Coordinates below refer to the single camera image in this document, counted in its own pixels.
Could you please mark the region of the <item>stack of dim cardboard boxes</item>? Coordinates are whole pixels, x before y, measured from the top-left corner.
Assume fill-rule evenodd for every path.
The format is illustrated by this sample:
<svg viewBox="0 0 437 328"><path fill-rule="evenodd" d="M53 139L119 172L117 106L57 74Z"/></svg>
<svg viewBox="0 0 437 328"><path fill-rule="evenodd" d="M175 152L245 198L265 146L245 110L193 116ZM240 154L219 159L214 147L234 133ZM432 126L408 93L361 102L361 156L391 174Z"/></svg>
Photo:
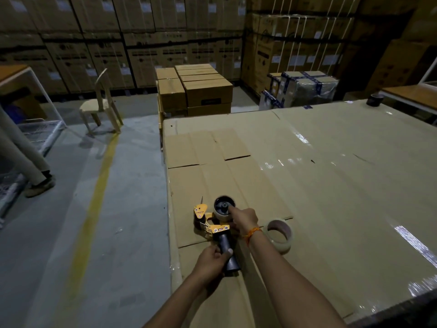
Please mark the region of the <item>stack of dim cardboard boxes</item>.
<svg viewBox="0 0 437 328"><path fill-rule="evenodd" d="M415 84L437 57L437 0L362 0L336 96Z"/></svg>

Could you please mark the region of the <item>person's right forearm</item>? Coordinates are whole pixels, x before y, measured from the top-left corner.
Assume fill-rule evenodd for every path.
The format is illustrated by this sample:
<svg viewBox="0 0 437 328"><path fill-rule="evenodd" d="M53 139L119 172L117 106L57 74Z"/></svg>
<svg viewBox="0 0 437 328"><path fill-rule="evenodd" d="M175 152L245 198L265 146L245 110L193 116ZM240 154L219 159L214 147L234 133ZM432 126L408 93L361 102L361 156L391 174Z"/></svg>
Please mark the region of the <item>person's right forearm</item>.
<svg viewBox="0 0 437 328"><path fill-rule="evenodd" d="M277 252L263 232L254 233L248 248L282 328L347 328L333 305Z"/></svg>

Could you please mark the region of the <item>flattened cardboard box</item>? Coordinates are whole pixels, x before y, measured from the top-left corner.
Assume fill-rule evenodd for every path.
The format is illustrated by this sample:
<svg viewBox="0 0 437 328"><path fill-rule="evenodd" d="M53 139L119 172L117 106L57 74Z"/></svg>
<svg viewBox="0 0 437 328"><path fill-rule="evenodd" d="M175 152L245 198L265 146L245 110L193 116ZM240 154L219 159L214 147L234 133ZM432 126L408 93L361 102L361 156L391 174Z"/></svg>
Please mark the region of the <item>flattened cardboard box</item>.
<svg viewBox="0 0 437 328"><path fill-rule="evenodd" d="M196 131L163 140L178 248L206 241L194 226L194 207L229 196L240 209L253 208L260 226L289 220L292 213L264 170L233 129Z"/></svg>

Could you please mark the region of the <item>yellow black tape dispenser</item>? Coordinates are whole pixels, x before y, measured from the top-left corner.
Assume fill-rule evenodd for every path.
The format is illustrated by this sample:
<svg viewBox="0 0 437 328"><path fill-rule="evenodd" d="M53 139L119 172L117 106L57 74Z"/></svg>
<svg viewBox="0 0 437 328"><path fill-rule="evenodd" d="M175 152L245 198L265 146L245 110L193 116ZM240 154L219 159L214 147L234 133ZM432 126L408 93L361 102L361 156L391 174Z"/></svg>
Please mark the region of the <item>yellow black tape dispenser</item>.
<svg viewBox="0 0 437 328"><path fill-rule="evenodd" d="M214 217L212 209L204 203L201 197L200 203L194 206L193 209L193 225L195 233L201 235L208 241L212 241L219 248L221 253L229 248L233 249L232 232L229 222L222 223Z"/></svg>

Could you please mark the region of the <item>beige plastic chair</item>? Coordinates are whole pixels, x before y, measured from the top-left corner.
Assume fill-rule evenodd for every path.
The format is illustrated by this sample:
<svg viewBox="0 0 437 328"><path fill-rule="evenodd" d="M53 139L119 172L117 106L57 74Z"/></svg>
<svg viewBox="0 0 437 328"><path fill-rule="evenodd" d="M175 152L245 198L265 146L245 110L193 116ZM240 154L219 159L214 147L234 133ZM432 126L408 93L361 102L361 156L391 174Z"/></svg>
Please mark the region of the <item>beige plastic chair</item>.
<svg viewBox="0 0 437 328"><path fill-rule="evenodd" d="M115 133L121 133L121 126L123 121L120 113L117 110L114 100L112 99L110 91L110 81L108 76L108 69L105 68L98 76L95 82L95 99L84 101L79 108L79 115L84 125L87 128L88 135L94 137L94 133L88 123L87 116L90 115L95 124L101 126L101 121L98 114L104 113L109 119Z"/></svg>

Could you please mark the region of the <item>wall of large cardboard boxes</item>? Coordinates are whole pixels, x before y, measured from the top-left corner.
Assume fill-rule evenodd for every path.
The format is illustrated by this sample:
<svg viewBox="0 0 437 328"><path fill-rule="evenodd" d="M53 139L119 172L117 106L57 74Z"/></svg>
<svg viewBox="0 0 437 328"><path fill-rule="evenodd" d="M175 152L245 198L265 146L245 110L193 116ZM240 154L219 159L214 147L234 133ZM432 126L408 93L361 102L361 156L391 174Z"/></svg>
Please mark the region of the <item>wall of large cardboard boxes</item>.
<svg viewBox="0 0 437 328"><path fill-rule="evenodd" d="M0 65L29 65L49 95L155 86L156 69L209 64L240 78L246 0L0 0Z"/></svg>

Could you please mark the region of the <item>white-framed wooden-top table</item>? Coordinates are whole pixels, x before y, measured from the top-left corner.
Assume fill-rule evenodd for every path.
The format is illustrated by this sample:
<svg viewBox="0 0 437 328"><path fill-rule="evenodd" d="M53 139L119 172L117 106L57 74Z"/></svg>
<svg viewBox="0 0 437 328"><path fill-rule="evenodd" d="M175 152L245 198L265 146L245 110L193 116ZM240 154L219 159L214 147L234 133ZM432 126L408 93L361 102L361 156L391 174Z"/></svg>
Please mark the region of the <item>white-framed wooden-top table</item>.
<svg viewBox="0 0 437 328"><path fill-rule="evenodd" d="M67 128L30 65L0 65L0 111L25 134L51 134Z"/></svg>

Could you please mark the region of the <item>person's right hand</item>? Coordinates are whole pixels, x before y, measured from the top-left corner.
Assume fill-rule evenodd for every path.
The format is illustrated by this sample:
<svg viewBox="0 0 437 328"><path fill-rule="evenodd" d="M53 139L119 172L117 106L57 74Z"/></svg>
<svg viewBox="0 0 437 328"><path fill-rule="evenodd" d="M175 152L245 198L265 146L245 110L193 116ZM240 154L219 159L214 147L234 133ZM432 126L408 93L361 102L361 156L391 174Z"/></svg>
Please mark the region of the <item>person's right hand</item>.
<svg viewBox="0 0 437 328"><path fill-rule="evenodd" d="M228 212L231 217L229 225L238 231L240 236L248 236L252 230L259 228L258 217L254 209L239 209L234 206L229 206Z"/></svg>

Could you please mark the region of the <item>clear packing tape roll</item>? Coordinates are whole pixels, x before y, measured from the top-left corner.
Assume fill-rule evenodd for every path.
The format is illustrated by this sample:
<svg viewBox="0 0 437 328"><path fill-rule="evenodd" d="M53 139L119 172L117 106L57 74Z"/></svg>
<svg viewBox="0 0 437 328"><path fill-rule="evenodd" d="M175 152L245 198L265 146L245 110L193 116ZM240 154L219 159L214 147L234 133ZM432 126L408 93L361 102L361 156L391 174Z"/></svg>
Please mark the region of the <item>clear packing tape roll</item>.
<svg viewBox="0 0 437 328"><path fill-rule="evenodd" d="M285 220L270 220L264 231L270 243L281 253L287 253L292 245L293 231Z"/></svg>

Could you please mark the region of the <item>person's left hand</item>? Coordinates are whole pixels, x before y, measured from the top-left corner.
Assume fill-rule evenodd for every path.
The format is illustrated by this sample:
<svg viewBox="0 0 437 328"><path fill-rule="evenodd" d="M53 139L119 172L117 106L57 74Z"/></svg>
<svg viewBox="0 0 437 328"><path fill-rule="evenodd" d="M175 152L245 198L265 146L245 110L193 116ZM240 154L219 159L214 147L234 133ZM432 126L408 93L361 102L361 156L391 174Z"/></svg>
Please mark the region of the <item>person's left hand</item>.
<svg viewBox="0 0 437 328"><path fill-rule="evenodd" d="M218 251L220 251L220 248L217 245L206 247L199 255L194 269L190 274L202 287L206 287L221 275L228 264L228 262L218 261Z"/></svg>

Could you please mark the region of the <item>stack of small cardboard boxes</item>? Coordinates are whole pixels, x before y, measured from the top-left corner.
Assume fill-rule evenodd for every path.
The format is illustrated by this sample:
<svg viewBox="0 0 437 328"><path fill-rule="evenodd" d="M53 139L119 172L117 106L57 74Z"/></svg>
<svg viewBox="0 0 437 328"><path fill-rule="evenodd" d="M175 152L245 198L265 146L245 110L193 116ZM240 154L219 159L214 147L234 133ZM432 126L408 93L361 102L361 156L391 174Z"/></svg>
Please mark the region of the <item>stack of small cardboard boxes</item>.
<svg viewBox="0 0 437 328"><path fill-rule="evenodd" d="M210 64L156 68L159 127L177 117L231 113L233 84Z"/></svg>

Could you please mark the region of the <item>person's left forearm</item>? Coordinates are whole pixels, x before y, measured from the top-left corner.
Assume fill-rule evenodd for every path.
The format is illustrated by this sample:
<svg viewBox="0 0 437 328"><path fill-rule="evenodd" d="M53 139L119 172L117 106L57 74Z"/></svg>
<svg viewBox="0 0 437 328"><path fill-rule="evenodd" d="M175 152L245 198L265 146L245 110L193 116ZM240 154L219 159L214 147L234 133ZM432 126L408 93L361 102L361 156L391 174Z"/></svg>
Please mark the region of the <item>person's left forearm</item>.
<svg viewBox="0 0 437 328"><path fill-rule="evenodd" d="M142 328L181 328L194 301L214 279L190 274Z"/></svg>

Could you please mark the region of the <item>stack of white-strapped cardboard boxes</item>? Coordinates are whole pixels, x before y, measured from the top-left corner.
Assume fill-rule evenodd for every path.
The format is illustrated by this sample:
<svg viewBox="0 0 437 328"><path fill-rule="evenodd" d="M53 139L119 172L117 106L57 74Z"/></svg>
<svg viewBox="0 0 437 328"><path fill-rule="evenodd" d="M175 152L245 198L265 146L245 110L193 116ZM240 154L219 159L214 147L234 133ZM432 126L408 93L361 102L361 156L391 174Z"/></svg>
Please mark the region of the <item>stack of white-strapped cardboard boxes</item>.
<svg viewBox="0 0 437 328"><path fill-rule="evenodd" d="M361 0L247 1L241 80L260 93L271 73L331 74Z"/></svg>

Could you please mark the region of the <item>wooden table with white frame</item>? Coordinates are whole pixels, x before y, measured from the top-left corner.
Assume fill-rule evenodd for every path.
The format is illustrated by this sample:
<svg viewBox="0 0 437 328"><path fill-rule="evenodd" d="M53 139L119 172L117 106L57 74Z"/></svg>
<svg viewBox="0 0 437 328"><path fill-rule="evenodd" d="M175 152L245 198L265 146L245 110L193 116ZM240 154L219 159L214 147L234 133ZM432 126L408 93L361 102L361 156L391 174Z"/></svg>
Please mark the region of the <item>wooden table with white frame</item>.
<svg viewBox="0 0 437 328"><path fill-rule="evenodd" d="M437 56L418 84L383 88L379 95L434 115L437 127Z"/></svg>

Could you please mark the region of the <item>plastic-wrapped boxes with blue tape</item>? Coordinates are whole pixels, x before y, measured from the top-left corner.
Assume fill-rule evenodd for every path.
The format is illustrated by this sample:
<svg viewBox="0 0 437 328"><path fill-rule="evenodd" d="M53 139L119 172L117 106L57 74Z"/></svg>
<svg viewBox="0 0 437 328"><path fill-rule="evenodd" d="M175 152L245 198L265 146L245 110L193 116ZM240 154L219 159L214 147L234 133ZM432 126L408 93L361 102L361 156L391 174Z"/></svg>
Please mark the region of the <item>plastic-wrapped boxes with blue tape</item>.
<svg viewBox="0 0 437 328"><path fill-rule="evenodd" d="M339 80L321 71L269 73L263 79L259 110L328 104L334 99Z"/></svg>

